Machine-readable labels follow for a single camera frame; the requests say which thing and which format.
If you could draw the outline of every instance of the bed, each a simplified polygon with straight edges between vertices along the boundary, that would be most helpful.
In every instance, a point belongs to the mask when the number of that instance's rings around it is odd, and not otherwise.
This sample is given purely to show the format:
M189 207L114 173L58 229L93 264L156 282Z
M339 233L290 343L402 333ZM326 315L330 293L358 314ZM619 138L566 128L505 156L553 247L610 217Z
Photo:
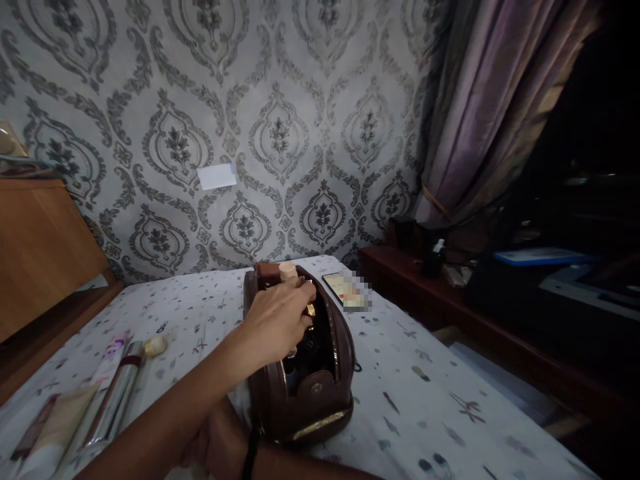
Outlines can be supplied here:
M318 278L346 268L326 255L296 263ZM246 271L182 275L124 289L0 409L1 458L11 454L50 394L71 391L92 376L115 333L128 329L135 340L163 333L169 347L142 368L124 423L134 420L242 322ZM386 479L597 478L380 295L373 293L370 312L345 318L358 363L353 418L343 432L313 447L312 455ZM247 418L246 383L230 398ZM56 479L73 478L97 454L75 452L86 427L80 426ZM192 477L184 469L169 475Z

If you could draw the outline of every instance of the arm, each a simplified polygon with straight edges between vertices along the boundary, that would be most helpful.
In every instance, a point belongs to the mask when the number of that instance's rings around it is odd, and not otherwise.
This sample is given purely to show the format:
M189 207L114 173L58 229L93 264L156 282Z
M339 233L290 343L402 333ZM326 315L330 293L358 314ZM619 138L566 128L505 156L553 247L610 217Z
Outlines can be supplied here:
M297 279L259 292L244 322L202 362L140 415L77 479L160 479L184 446L236 384L284 358L311 319L301 316L315 287Z
M213 406L206 422L187 446L182 458L184 467L196 463L211 472L216 480L242 477L249 444L249 434L241 424L231 402L223 399ZM368 473L293 453L278 445L262 441L253 463L253 480L376 480Z

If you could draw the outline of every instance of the brown cosmetic bag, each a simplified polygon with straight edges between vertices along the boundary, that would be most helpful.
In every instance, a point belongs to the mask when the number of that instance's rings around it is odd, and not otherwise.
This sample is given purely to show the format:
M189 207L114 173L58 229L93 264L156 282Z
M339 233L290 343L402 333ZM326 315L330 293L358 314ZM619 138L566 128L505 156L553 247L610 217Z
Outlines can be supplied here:
M316 278L296 269L317 290L313 328L298 343L294 358L271 363L250 376L249 390L253 422L262 436L277 443L310 445L340 432L351 419L355 355L342 312ZM279 283L277 263L256 263L245 275L245 315L258 291Z

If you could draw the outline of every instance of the white sticker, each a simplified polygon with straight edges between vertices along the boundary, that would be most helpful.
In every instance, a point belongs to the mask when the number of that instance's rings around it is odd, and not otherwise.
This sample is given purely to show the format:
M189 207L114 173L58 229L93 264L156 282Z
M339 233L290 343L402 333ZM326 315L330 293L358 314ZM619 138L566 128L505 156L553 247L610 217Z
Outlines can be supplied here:
M212 165L198 169L198 178L202 190L211 190L214 188L228 187L237 183L235 179L235 169L230 163L222 165Z

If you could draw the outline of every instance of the wall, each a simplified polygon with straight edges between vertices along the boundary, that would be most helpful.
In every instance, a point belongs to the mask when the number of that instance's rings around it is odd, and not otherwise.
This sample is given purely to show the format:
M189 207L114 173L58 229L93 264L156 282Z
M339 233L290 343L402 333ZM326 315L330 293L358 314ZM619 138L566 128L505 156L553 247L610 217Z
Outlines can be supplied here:
M326 253L409 210L447 0L0 2L0 117L130 283ZM202 191L196 168L238 185Z

